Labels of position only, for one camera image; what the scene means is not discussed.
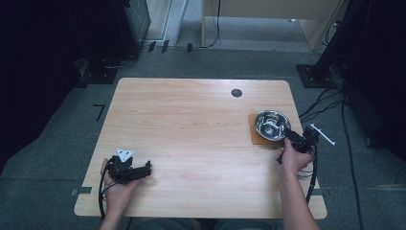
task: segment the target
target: stainless steel bowl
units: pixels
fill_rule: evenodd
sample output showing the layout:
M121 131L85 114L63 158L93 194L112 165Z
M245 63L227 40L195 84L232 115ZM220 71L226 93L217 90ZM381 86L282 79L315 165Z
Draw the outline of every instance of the stainless steel bowl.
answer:
M263 110L255 119L257 132L265 139L280 141L285 138L285 129L290 129L287 118L278 111Z

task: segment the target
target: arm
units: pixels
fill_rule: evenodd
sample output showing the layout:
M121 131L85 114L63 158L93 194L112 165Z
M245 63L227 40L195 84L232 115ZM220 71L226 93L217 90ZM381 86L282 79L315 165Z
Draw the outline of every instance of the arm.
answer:
M298 179L298 172L312 160L311 154L296 152L290 140L284 140L285 148L281 148L279 155L283 155L279 167L281 187L282 215L284 229L319 229L310 213L305 195Z
M107 159L101 166L101 173L107 164ZM109 173L105 174L104 186L110 184L113 179ZM134 180L126 185L116 184L106 191L107 211L105 218L101 224L101 230L119 229L120 221L122 220L123 213L128 206L128 202L132 197L135 187L140 183L140 180Z

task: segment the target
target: forearm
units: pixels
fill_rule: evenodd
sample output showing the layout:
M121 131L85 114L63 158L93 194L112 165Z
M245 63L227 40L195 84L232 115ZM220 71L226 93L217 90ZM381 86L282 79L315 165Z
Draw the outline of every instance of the forearm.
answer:
M319 229L310 213L295 173L280 169L280 188L284 229Z
M120 221L122 220L121 214L109 214L107 212L100 230L117 230L119 229Z

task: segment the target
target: cable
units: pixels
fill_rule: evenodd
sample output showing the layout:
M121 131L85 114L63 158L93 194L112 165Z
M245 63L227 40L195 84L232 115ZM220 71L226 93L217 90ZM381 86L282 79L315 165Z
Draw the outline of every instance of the cable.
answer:
M101 219L104 219L105 214L104 214L104 207L102 206L102 201L103 201L103 197L102 197L102 183L104 181L104 177L105 177L105 173L107 172L107 166L110 164L110 161L107 162L107 164L104 166L104 170L102 171L101 174L101 183L99 185L99 209L101 210Z
M106 69L121 69L121 68L125 68L125 67L130 66L132 63L134 63L134 61L135 61L136 59L137 59L137 56L134 56L134 58L133 58L129 63L127 63L127 64L124 64L124 65L113 65L113 66L104 65L103 67L106 68Z
M312 112L312 113L308 114L306 117L304 117L304 118L301 120L301 123L308 122L308 121L310 121L310 120L316 118L316 117L319 116L319 114L321 114L322 112L325 112L326 110L329 110L329 109L331 109L331 108L333 108L333 107L335 107L335 106L337 106L337 105L340 105L340 103L341 103L342 101L343 101L343 100L337 101L337 102L335 102L335 103L331 103L331 104L329 104L328 106L326 106L326 107L325 107L324 109L322 109L322 110L319 110L319 111Z
M313 193L314 186L316 184L316 177L317 177L317 165L318 165L318 151L317 151L317 138L314 136L314 133L311 133L313 135L313 140L314 140L314 160L313 160L313 174L311 175L310 178L310 185L307 190L307 195L305 197L306 202L308 203L311 198L311 194Z
M325 45L325 46L328 46L328 45L329 45L329 42L330 42L330 39L329 39L329 32L330 32L330 30L331 30L331 27L335 26L335 24L336 24L336 22L334 21L334 22L332 22L331 25L328 27L328 30L327 30L327 32L326 32L326 34L325 34L325 41L324 41L324 42L322 41L322 44L323 44L323 45Z
M304 113L302 113L301 115L299 115L299 118L303 117L305 114L307 114L308 112L310 112L311 109L313 109L320 101L322 101L322 100L324 100L324 99L327 99L327 98L329 98L329 97L332 97L332 96L334 96L334 95L339 94L339 93L336 93L336 94L329 95L329 96L327 96L327 97L325 97L325 98L322 98L323 95L324 95L326 92L328 92L329 90L333 90L333 88L325 89L325 90L319 95L319 97L317 98L316 102L313 103Z
M107 187L104 187L104 189L101 191L101 195L103 196L103 200L104 200L104 201L107 201L107 200L104 198L104 194L107 192L108 189L110 189L111 187L115 186L116 184L117 184L116 182L111 181L110 184L108 184Z
M357 209L357 214L358 214L358 222L359 222L360 229L363 230L364 225L362 223L361 207L360 207L360 203L359 203L359 194L358 194L358 185L356 183L355 171L354 171L354 165L353 165L353 159L352 159L351 142L350 142L349 133L347 131L346 119L345 119L345 116L344 116L344 104L345 104L345 102L343 102L342 106L341 106L341 117L342 117L342 120L343 120L344 132L346 133L347 144L349 146L351 177L352 177L352 184L354 186L355 202L356 202L356 209Z
M131 227L131 222L132 222L132 218L129 218L128 224L126 226L126 230L129 230L129 228Z
M214 41L212 42L211 45L209 45L209 46L202 46L202 48L211 48L211 47L215 46L215 44L217 43L217 41L220 39L220 26L219 26L219 23L218 23L219 18L220 18L220 8L221 8L221 0L218 0L217 25L214 24L214 25L216 26L217 34L216 34L216 36L215 36L215 38L214 38Z

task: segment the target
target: white marker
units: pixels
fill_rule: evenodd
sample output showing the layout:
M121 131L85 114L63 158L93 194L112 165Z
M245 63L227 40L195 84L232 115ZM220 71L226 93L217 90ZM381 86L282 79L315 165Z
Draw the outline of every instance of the white marker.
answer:
M119 155L120 160L122 160L122 162L125 162L134 154L134 151L117 149L117 154Z
M316 131L318 131L320 134L322 134L322 136L324 136L326 138L326 140L328 140L333 146L335 146L335 142L331 141L327 136L325 136L325 134L322 132L321 129L314 126L314 124L311 124L310 126L313 127L314 129L316 129Z

